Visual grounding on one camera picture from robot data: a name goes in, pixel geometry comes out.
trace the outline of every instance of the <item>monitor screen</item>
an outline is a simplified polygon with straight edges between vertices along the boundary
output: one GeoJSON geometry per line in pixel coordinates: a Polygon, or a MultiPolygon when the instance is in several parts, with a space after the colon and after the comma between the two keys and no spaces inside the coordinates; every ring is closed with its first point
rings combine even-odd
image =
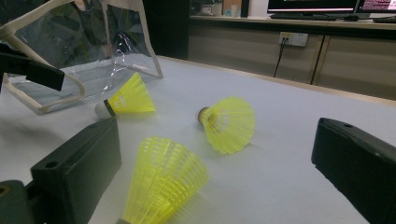
{"type": "Polygon", "coordinates": [[[396,13],[396,0],[360,0],[357,12],[396,13]]]}
{"type": "Polygon", "coordinates": [[[268,13],[353,13],[357,0],[268,0],[268,13]]]}

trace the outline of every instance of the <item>power outlet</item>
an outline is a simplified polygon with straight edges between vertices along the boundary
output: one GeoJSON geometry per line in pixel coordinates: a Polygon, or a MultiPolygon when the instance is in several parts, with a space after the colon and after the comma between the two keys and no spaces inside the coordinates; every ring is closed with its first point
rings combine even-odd
{"type": "Polygon", "coordinates": [[[279,37],[279,44],[285,43],[286,45],[291,45],[293,41],[293,35],[294,33],[289,33],[289,32],[280,32],[280,37],[279,37]]]}
{"type": "Polygon", "coordinates": [[[286,45],[305,47],[308,40],[308,34],[280,32],[279,44],[285,43],[286,45]]]}

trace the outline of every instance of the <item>yellow shuttlecock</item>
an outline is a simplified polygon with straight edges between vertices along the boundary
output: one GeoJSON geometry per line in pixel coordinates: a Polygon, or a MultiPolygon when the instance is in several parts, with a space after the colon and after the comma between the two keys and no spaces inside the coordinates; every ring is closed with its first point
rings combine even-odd
{"type": "Polygon", "coordinates": [[[150,111],[155,111],[155,106],[138,73],[134,73],[110,99],[98,103],[95,107],[95,113],[101,119],[122,113],[150,111]]]}
{"type": "Polygon", "coordinates": [[[204,107],[198,120],[204,126],[208,142],[221,154],[242,150],[253,136],[256,123],[250,104],[236,97],[204,107]]]}
{"type": "Polygon", "coordinates": [[[164,223],[207,181],[205,165],[171,139],[152,137],[139,148],[123,219],[164,223]]]}

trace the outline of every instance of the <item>shuttlecock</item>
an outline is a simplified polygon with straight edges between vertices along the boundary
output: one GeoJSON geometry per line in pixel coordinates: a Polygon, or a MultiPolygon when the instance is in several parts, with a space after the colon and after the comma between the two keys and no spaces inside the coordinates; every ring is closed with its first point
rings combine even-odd
{"type": "Polygon", "coordinates": [[[164,223],[207,181],[205,165],[171,139],[145,139],[137,153],[123,219],[164,223]]]}
{"type": "Polygon", "coordinates": [[[101,119],[122,113],[150,111],[155,111],[155,106],[138,73],[134,73],[110,99],[98,103],[95,107],[95,113],[101,119]]]}
{"type": "Polygon", "coordinates": [[[254,111],[241,98],[229,97],[198,114],[207,141],[221,154],[233,154],[248,144],[254,134],[254,111]]]}

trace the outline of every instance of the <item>electrical cable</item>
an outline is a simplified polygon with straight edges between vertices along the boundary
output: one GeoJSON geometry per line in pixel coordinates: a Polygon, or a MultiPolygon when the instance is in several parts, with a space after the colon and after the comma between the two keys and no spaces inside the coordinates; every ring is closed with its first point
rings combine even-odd
{"type": "Polygon", "coordinates": [[[283,48],[285,48],[286,41],[288,41],[288,39],[286,39],[285,37],[283,37],[283,38],[282,38],[282,43],[280,44],[279,58],[277,59],[276,69],[275,69],[275,72],[274,72],[274,76],[273,76],[273,77],[276,77],[276,71],[277,71],[277,68],[279,67],[280,59],[282,58],[283,48]]]}

